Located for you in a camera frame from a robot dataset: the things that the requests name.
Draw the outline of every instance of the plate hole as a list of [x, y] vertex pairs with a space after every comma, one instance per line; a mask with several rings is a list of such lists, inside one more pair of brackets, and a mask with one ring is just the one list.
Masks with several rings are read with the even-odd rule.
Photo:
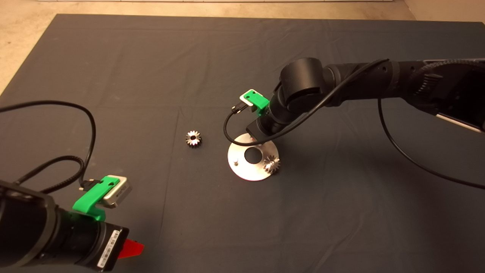
[[244, 157], [246, 158], [247, 162], [257, 164], [263, 159], [263, 153], [256, 147], [249, 147], [247, 148], [246, 152], [244, 152]]

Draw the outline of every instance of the white label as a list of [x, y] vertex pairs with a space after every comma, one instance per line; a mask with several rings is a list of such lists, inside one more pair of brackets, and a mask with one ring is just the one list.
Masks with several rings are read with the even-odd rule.
[[110, 240], [108, 241], [108, 244], [104, 248], [103, 255], [101, 255], [101, 258], [97, 262], [98, 267], [103, 268], [106, 265], [106, 261], [108, 261], [111, 251], [113, 250], [114, 243], [116, 243], [116, 240], [118, 240], [119, 235], [120, 235], [119, 230], [113, 230], [113, 233], [111, 233]]

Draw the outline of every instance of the spur gear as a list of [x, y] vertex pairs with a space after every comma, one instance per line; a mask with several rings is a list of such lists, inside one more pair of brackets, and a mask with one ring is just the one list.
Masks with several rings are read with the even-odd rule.
[[273, 174], [279, 169], [279, 157], [274, 155], [267, 156], [263, 161], [264, 170], [267, 173]]
[[200, 133], [198, 131], [190, 131], [185, 136], [185, 142], [191, 148], [196, 148], [202, 143], [202, 137], [200, 136]]

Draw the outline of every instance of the green 3d-printed bracket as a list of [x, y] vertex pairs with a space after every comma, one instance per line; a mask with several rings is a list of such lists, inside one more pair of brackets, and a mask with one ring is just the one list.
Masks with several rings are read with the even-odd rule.
[[253, 104], [253, 107], [255, 108], [253, 108], [253, 111], [256, 111], [258, 116], [261, 116], [264, 113], [266, 106], [268, 106], [270, 102], [267, 98], [256, 92], [254, 89], [248, 90], [246, 93], [244, 93], [243, 97]]
[[98, 203], [120, 180], [118, 178], [105, 176], [101, 182], [94, 185], [72, 206], [73, 210], [92, 216], [97, 221], [104, 221], [106, 214], [103, 209], [97, 208]]

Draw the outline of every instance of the circular metal plate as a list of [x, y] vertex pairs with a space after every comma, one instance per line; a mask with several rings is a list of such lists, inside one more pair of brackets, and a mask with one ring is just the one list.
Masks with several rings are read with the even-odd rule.
[[[240, 135], [235, 140], [243, 143], [255, 141], [249, 134]], [[244, 157], [246, 150], [251, 147], [255, 147], [262, 153], [261, 161], [256, 164], [249, 163]], [[232, 171], [240, 178], [249, 181], [259, 181], [271, 175], [264, 170], [263, 164], [264, 159], [269, 155], [279, 157], [278, 149], [272, 141], [256, 146], [239, 146], [231, 143], [227, 152], [227, 161]]]

